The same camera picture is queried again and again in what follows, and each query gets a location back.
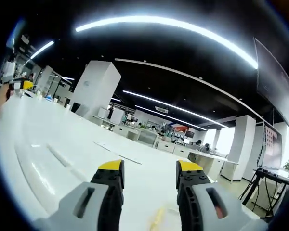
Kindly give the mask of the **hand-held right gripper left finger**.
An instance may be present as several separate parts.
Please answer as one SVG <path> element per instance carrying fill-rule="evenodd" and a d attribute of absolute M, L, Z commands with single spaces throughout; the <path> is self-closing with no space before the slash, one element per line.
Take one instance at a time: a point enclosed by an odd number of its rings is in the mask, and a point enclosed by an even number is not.
<path fill-rule="evenodd" d="M 124 203 L 124 160 L 100 165 L 89 182 L 83 182 L 59 201 L 48 218 L 34 222 L 37 231 L 117 231 Z"/>

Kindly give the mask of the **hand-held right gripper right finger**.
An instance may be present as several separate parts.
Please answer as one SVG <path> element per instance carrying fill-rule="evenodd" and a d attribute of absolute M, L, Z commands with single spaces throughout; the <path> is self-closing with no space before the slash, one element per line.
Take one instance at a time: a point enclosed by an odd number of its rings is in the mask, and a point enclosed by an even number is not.
<path fill-rule="evenodd" d="M 211 182 L 196 163 L 176 162 L 176 189 L 183 231 L 267 230 L 265 221 L 249 216 L 242 203 Z"/>

